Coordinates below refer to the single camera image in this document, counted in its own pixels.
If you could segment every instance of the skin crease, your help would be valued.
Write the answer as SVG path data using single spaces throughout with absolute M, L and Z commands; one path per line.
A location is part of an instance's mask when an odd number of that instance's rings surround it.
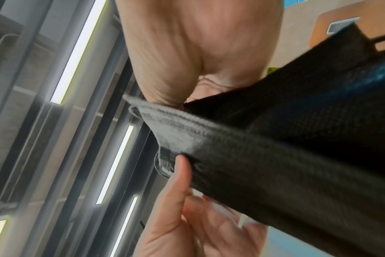
M 283 0 L 116 0 L 126 46 L 146 100 L 184 102 L 257 82 L 274 53 Z M 178 156 L 135 257 L 259 257 L 267 227 L 191 194 Z

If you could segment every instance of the beige wall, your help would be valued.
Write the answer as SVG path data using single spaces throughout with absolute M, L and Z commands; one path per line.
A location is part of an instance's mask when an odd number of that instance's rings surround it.
M 318 16 L 363 0 L 309 0 L 284 10 L 276 52 L 269 67 L 282 67 L 310 49 L 310 39 Z

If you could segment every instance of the human hand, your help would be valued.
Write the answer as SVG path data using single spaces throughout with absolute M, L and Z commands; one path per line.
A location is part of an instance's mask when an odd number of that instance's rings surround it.
M 176 159 L 175 173 L 160 193 L 136 246 L 134 257 L 259 257 L 267 226 L 208 198 L 193 196 L 191 165 Z
M 178 107 L 257 82 L 274 53 L 283 0 L 116 0 L 149 102 Z

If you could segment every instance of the black face mask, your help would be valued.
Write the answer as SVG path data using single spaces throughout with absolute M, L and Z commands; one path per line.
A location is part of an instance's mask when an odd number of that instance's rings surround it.
M 352 25 L 248 88 L 185 104 L 128 98 L 192 187 L 338 257 L 385 257 L 385 53 Z

